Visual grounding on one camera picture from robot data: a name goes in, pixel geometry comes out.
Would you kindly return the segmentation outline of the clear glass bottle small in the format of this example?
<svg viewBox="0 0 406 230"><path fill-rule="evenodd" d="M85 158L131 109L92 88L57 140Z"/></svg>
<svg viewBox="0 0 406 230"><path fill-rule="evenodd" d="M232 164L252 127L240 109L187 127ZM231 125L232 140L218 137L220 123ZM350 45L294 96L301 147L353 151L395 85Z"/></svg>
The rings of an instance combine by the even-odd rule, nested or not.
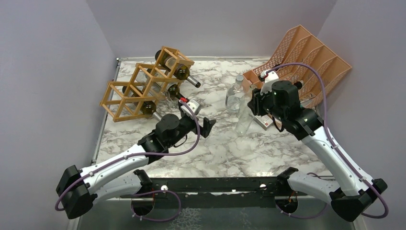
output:
<svg viewBox="0 0 406 230"><path fill-rule="evenodd" d="M235 131L238 136L244 136L248 131L252 121L254 120L254 114L249 108L248 103L252 99L252 92L247 92L240 101L240 107L238 112L238 121L235 127Z"/></svg>

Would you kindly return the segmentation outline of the clear bottle silver cap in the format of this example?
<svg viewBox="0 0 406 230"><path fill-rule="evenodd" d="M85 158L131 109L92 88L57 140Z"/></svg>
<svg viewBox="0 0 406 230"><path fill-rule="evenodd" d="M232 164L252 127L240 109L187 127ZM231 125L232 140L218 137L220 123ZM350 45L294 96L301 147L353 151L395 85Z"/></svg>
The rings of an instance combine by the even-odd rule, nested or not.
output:
<svg viewBox="0 0 406 230"><path fill-rule="evenodd" d="M227 90L225 106L231 113L237 113L239 111L240 101L244 96L243 80L244 77L242 75L237 75L235 82Z"/></svg>

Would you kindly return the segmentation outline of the dark green wine bottle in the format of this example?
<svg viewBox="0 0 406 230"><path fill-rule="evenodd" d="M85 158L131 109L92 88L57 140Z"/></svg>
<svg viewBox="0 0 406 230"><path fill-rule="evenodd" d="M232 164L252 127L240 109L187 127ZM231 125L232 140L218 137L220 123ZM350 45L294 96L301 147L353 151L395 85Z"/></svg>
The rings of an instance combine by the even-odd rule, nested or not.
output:
<svg viewBox="0 0 406 230"><path fill-rule="evenodd" d="M180 92L178 84L169 82L166 87L164 87L164 85L165 82L156 81L152 83L151 89L156 93L164 95L168 101L175 101L184 97Z"/></svg>
<svg viewBox="0 0 406 230"><path fill-rule="evenodd" d="M190 75L190 68L187 67L185 64L177 64L177 58L174 57L175 53L172 52L173 55L166 51L158 50L155 54L155 60L158 60L159 55L163 52L162 59L159 61L159 64L168 72L174 70L173 75L175 78L179 80L187 80L191 83L194 87L200 88L201 83L197 81L194 77Z"/></svg>
<svg viewBox="0 0 406 230"><path fill-rule="evenodd" d="M138 86L136 90L131 87L123 86L122 93L128 92L128 98L138 98L142 97L144 94L144 87ZM152 116L157 111L156 98L153 100L144 100L130 102L129 100L124 100L123 108L119 115L119 121L128 121L134 119L145 118L147 116Z"/></svg>

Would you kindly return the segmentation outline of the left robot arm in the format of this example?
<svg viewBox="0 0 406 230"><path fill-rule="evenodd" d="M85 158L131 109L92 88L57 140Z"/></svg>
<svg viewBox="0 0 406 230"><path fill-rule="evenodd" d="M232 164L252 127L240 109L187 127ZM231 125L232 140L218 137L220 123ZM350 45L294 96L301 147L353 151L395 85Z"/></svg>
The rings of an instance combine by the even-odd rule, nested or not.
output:
<svg viewBox="0 0 406 230"><path fill-rule="evenodd" d="M65 169L56 187L56 211L64 211L68 219L78 218L102 201L122 195L148 195L152 182L141 167L169 156L169 149L190 132L197 138L209 136L215 119L203 119L200 126L188 113L181 117L166 114L155 129L128 150L101 163L78 169L72 165Z"/></svg>

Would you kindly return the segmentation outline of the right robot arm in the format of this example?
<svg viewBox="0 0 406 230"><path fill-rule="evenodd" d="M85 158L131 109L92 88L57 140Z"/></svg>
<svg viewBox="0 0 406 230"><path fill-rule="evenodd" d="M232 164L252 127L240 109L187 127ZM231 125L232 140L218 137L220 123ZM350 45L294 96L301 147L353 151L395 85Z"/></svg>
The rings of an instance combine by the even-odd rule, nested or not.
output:
<svg viewBox="0 0 406 230"><path fill-rule="evenodd" d="M372 178L335 143L314 110L301 106L298 87L290 81L276 81L264 91L253 89L248 107L254 115L271 115L279 120L282 129L312 150L335 178L326 181L290 167L277 176L280 194L303 192L329 204L345 221L353 222L387 189L383 179Z"/></svg>

